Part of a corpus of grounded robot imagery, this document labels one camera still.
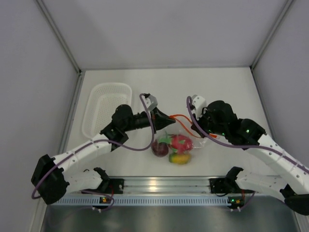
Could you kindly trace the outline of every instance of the vent grille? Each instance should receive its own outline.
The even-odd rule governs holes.
[[[65,196],[53,205],[107,205],[102,203],[100,196]],[[226,206],[228,203],[227,197],[146,197],[146,196],[114,196],[115,206]]]

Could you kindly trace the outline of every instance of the white wall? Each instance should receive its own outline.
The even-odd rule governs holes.
[[[249,66],[285,0],[43,0],[82,69]]]
[[[32,173],[55,154],[76,73],[33,0],[0,8],[0,231],[27,231]]]
[[[309,166],[308,9],[308,0],[295,1],[254,71],[278,143],[307,166]]]

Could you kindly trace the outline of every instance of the perforated plastic basket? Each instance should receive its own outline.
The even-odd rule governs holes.
[[[82,132],[87,138],[94,137],[111,121],[121,104],[131,105],[132,89],[123,83],[104,83],[95,86],[86,106]]]

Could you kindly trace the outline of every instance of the white tabletop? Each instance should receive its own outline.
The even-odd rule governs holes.
[[[185,114],[186,97],[203,96],[208,103],[223,100],[231,104],[239,118],[250,118],[267,132],[269,128],[249,68],[203,68],[203,69],[146,69],[86,71],[78,100],[68,149],[87,138],[82,134],[82,121],[91,89],[101,83],[122,82],[133,90],[133,113],[143,110],[140,93],[151,93],[158,100],[158,108],[167,115]],[[149,128],[127,133],[126,145],[142,148],[151,139]],[[134,152],[118,148],[104,154],[85,168],[101,167],[110,176],[218,176],[225,175],[233,166],[264,175],[273,175],[264,163],[242,151],[207,141],[204,148],[192,151],[193,158],[186,165],[169,162],[168,156],[158,158],[151,150]]]

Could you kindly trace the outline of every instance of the gray floor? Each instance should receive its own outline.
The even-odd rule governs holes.
[[[49,207],[51,224],[45,216],[41,232],[300,232],[294,213],[270,197],[255,197],[241,213],[213,206],[114,207],[82,209],[63,221],[76,209]]]

